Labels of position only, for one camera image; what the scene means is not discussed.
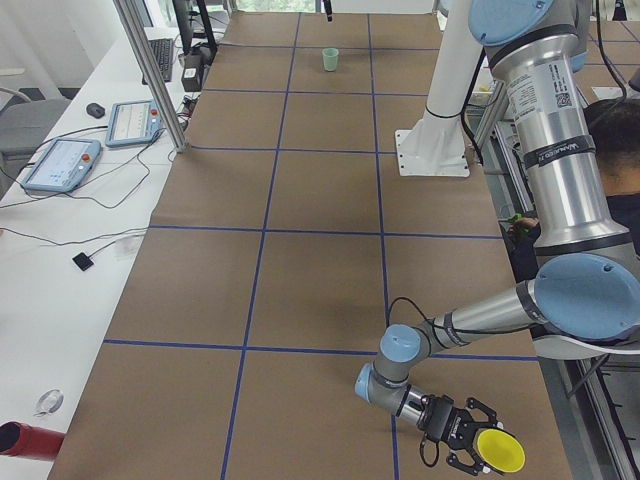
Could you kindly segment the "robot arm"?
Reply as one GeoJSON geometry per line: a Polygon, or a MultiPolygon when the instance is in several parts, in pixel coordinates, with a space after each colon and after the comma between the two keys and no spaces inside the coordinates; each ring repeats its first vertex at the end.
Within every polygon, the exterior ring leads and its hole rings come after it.
{"type": "Polygon", "coordinates": [[[404,175],[452,176],[462,151],[450,139],[487,65],[504,84],[541,234],[535,278],[418,326],[389,326],[356,394],[415,425],[425,441],[446,445],[447,464],[469,475],[520,471],[525,454],[497,414],[475,398],[456,407],[411,385],[413,366],[491,335],[537,332],[538,355],[579,360],[639,351],[639,259],[629,230],[616,223],[596,164],[575,73],[586,58],[586,1],[453,1],[448,5],[425,113],[396,134],[404,175]]]}

